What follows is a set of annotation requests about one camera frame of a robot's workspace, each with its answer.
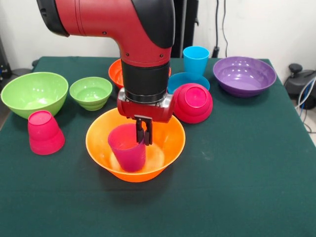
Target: orange bowl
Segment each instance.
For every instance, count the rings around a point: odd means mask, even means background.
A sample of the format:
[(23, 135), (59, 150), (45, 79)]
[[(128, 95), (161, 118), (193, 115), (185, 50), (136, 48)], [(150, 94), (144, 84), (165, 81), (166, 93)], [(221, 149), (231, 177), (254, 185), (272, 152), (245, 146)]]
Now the orange bowl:
[(145, 165), (135, 173), (128, 173), (120, 167), (108, 144), (110, 132), (126, 123), (134, 121), (121, 116), (117, 108), (109, 110), (92, 123), (85, 140), (92, 159), (119, 179), (133, 183), (151, 180), (171, 165), (184, 148), (185, 132), (175, 116), (169, 123), (153, 122), (153, 144), (146, 147)]
[(123, 87), (122, 61), (120, 59), (109, 67), (109, 77), (119, 89)]

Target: purple bowl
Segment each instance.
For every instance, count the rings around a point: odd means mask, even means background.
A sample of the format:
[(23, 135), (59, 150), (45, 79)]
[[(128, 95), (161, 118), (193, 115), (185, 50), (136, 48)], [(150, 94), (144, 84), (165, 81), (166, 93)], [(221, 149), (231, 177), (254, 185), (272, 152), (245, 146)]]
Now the purple bowl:
[(277, 79), (269, 64), (247, 57), (223, 58), (215, 63), (213, 71), (220, 86), (237, 97), (258, 95)]

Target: blue cup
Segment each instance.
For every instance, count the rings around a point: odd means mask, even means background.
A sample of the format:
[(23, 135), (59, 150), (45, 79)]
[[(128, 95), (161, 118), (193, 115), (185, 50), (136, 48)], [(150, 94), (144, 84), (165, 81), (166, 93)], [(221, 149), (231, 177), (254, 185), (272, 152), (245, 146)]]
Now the blue cup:
[(209, 51), (201, 46), (190, 46), (183, 50), (184, 71), (203, 75), (207, 65)]

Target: green tablecloth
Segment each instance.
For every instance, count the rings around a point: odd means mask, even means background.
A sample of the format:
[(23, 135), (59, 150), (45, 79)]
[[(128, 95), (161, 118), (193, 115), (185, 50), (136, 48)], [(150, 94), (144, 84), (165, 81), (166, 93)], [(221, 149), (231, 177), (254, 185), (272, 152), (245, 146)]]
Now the green tablecloth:
[[(114, 61), (43, 57), (35, 71), (59, 73), (72, 84), (108, 78)], [(66, 144), (48, 157), (30, 151), (27, 121), (11, 114), (0, 132), (0, 236), (315, 236), (316, 149), (282, 84), (235, 98), (219, 87), (214, 63), (205, 73), (213, 113), (201, 124), (184, 124), (183, 153), (149, 182), (121, 181), (86, 151), (86, 131), (116, 106), (114, 92), (96, 112), (68, 96), (56, 116)], [(183, 70), (180, 59), (171, 66)]]

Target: light green bowl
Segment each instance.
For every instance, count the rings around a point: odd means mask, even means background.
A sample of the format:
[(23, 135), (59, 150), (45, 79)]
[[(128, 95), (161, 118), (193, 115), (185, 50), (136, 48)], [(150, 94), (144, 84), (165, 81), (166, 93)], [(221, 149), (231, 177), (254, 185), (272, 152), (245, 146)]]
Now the light green bowl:
[(55, 73), (30, 73), (9, 82), (1, 100), (17, 115), (28, 119), (35, 111), (47, 110), (56, 115), (64, 105), (68, 82)]
[(89, 111), (102, 108), (113, 90), (112, 84), (98, 77), (82, 78), (70, 86), (69, 93), (80, 106)]

